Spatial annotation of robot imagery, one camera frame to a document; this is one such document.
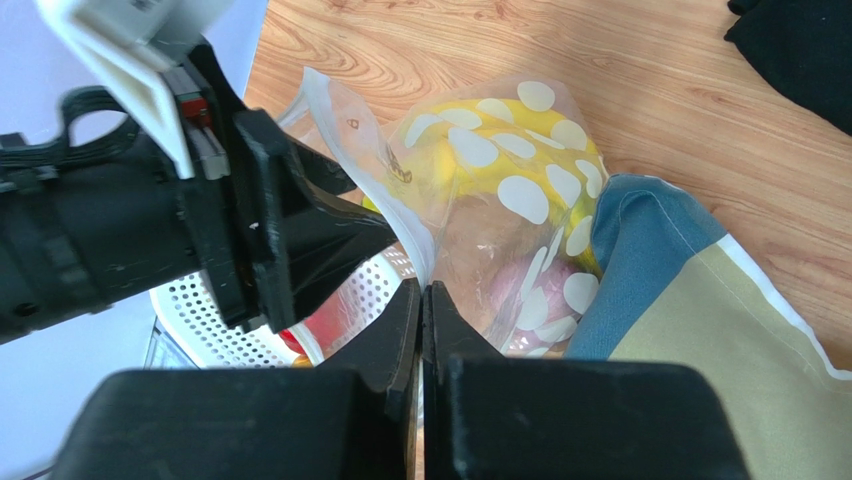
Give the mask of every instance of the clear plastic bag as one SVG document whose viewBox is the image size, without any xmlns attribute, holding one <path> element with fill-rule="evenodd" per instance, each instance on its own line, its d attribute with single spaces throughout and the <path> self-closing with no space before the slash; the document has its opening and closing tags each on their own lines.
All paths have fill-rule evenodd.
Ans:
<svg viewBox="0 0 852 480">
<path fill-rule="evenodd" d="M 421 286 L 446 283 L 502 353 L 570 337 L 598 288 L 589 234 L 607 174 L 563 84 L 521 75 L 436 96 L 385 138 L 360 96 L 306 68 L 279 124 L 343 166 Z"/>
</svg>

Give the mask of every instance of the white polka dot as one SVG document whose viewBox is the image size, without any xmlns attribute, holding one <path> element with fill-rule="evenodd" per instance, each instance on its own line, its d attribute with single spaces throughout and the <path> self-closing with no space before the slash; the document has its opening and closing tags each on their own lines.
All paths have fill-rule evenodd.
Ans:
<svg viewBox="0 0 852 480">
<path fill-rule="evenodd" d="M 496 145 L 470 130 L 450 127 L 447 136 L 458 156 L 474 167 L 487 167 L 494 163 L 500 154 Z"/>
<path fill-rule="evenodd" d="M 541 266 L 542 273 L 546 272 L 553 259 L 556 257 L 556 252 L 559 250 L 559 243 L 562 241 L 562 235 L 565 235 L 565 227 L 559 227 L 556 235 L 553 236 L 553 241 L 550 242 L 550 250 L 547 252 L 547 258 L 544 259 L 544 264 Z"/>
<path fill-rule="evenodd" d="M 539 348 L 536 348 L 535 350 L 530 351 L 529 353 L 524 355 L 524 357 L 526 357 L 526 358 L 541 358 L 541 357 L 544 356 L 545 353 L 547 353 L 548 350 L 550 350 L 550 349 L 547 348 L 547 347 L 539 347 Z"/>
<path fill-rule="evenodd" d="M 518 98 L 534 112 L 546 112 L 556 103 L 556 93 L 541 82 L 521 82 L 518 85 Z"/>
<path fill-rule="evenodd" d="M 592 217 L 585 217 L 577 223 L 571 234 L 568 235 L 568 240 L 565 242 L 565 253 L 576 257 L 586 251 L 589 247 L 590 236 L 592 233 Z"/>
<path fill-rule="evenodd" d="M 530 296 L 521 305 L 521 313 L 518 314 L 518 330 L 535 330 L 547 321 L 547 297 L 544 290 L 536 287 Z"/>
<path fill-rule="evenodd" d="M 598 293 L 598 279 L 591 273 L 575 273 L 565 280 L 565 303 L 580 315 L 586 313 Z"/>
<path fill-rule="evenodd" d="M 491 139 L 497 142 L 497 145 L 521 158 L 530 159 L 535 155 L 535 145 L 514 133 L 498 133 L 491 137 Z"/>
<path fill-rule="evenodd" d="M 535 257 L 533 257 L 533 261 L 530 263 L 530 268 L 527 269 L 527 275 L 521 283 L 521 301 L 526 300 L 527 296 L 530 294 L 530 291 L 535 284 L 535 280 L 538 278 L 538 273 L 541 272 L 541 264 L 544 262 L 544 257 L 546 255 L 547 247 L 541 247 L 538 252 L 536 252 Z"/>
<path fill-rule="evenodd" d="M 544 135 L 535 133 L 532 130 L 527 130 L 527 135 L 529 135 L 529 136 L 533 137 L 534 139 L 538 140 L 539 142 L 541 142 L 541 143 L 543 143 L 547 146 L 553 147 L 557 150 L 565 150 L 565 145 L 562 145 L 559 142 L 555 142 L 555 141 L 553 141 L 553 139 L 547 138 Z"/>
<path fill-rule="evenodd" d="M 577 320 L 574 317 L 565 317 L 536 328 L 535 334 L 543 342 L 556 343 L 561 342 L 565 335 L 570 337 L 576 329 Z"/>
<path fill-rule="evenodd" d="M 497 186 L 497 198 L 503 206 L 536 225 L 544 223 L 550 213 L 550 205 L 541 187 L 520 175 L 504 178 Z"/>
<path fill-rule="evenodd" d="M 583 192 L 580 180 L 559 165 L 550 164 L 544 167 L 544 170 L 547 172 L 550 186 L 562 197 L 562 201 L 568 208 L 573 208 L 577 199 L 580 198 L 580 193 Z"/>
<path fill-rule="evenodd" d="M 560 120 L 550 130 L 550 137 L 557 142 L 574 150 L 585 150 L 589 144 L 589 139 L 586 137 L 586 132 L 583 127 L 577 125 L 571 120 Z"/>
<path fill-rule="evenodd" d="M 408 133 L 405 134 L 405 146 L 407 148 L 413 147 L 427 128 L 443 121 L 444 120 L 441 117 L 431 113 L 424 113 L 423 115 L 418 116 L 413 122 L 411 122 L 411 126 L 408 127 Z"/>
<path fill-rule="evenodd" d="M 588 193 L 592 198 L 598 198 L 598 195 L 601 194 L 601 188 L 603 187 L 601 171 L 598 170 L 598 167 L 592 165 L 591 162 L 587 162 L 586 160 L 577 160 L 575 165 L 577 165 L 577 169 L 586 176 L 586 193 Z"/>
<path fill-rule="evenodd" d="M 482 126 L 482 119 L 479 118 L 479 115 L 466 108 L 450 108 L 439 113 L 438 116 L 457 127 L 468 130 Z"/>
<path fill-rule="evenodd" d="M 512 111 L 509 110 L 509 106 L 503 103 L 502 100 L 486 98 L 476 104 L 476 109 L 482 113 L 487 113 L 494 118 L 499 118 L 504 122 L 515 123 L 515 117 L 512 115 Z"/>
<path fill-rule="evenodd" d="M 557 341 L 556 341 L 556 343 L 564 342 L 565 340 L 568 340 L 569 338 L 571 338 L 571 336 L 572 336 L 572 335 L 574 335 L 574 332 L 575 332 L 575 331 L 577 331 L 577 328 L 576 328 L 576 327 L 574 327 L 574 328 L 572 328 L 572 329 L 568 330 L 567 332 L 565 332 L 565 334 L 564 334 L 564 335 L 562 335 L 561 337 L 559 337 L 559 340 L 557 340 Z"/>
</svg>

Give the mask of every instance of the wooden floor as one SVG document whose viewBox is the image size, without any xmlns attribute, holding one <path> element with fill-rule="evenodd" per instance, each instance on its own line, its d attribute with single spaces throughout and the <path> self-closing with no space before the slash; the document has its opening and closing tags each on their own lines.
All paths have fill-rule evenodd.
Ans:
<svg viewBox="0 0 852 480">
<path fill-rule="evenodd" d="M 271 0 L 246 96 L 280 113 L 303 65 L 384 122 L 518 72 L 572 90 L 611 172 L 695 194 L 852 368 L 852 138 L 722 40 L 724 0 Z"/>
</svg>

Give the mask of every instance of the red object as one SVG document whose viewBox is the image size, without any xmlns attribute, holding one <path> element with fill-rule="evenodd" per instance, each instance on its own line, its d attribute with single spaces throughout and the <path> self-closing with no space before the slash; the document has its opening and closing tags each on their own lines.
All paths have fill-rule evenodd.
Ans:
<svg viewBox="0 0 852 480">
<path fill-rule="evenodd" d="M 313 315 L 303 320 L 302 323 L 314 336 L 314 339 L 322 350 L 323 356 L 327 357 L 337 351 L 348 340 L 344 338 L 347 321 L 348 317 L 343 309 L 340 295 L 335 293 Z M 305 349 L 288 330 L 284 330 L 278 336 L 284 340 L 284 343 L 290 350 L 300 355 L 306 355 Z"/>
<path fill-rule="evenodd" d="M 279 333 L 278 336 L 281 337 L 282 340 L 284 340 L 284 344 L 287 345 L 287 348 L 293 350 L 299 355 L 305 355 L 305 349 L 302 348 L 301 345 L 299 345 L 299 341 L 296 340 L 296 337 L 294 337 L 292 333 L 288 332 L 287 330 L 284 330 Z"/>
</svg>

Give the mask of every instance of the white mounting plate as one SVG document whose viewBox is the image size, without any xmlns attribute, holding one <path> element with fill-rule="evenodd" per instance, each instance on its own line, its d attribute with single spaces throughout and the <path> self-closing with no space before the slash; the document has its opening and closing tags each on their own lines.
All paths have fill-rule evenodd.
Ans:
<svg viewBox="0 0 852 480">
<path fill-rule="evenodd" d="M 38 0 L 45 23 L 175 164 L 195 173 L 161 73 L 183 60 L 233 0 Z"/>
</svg>

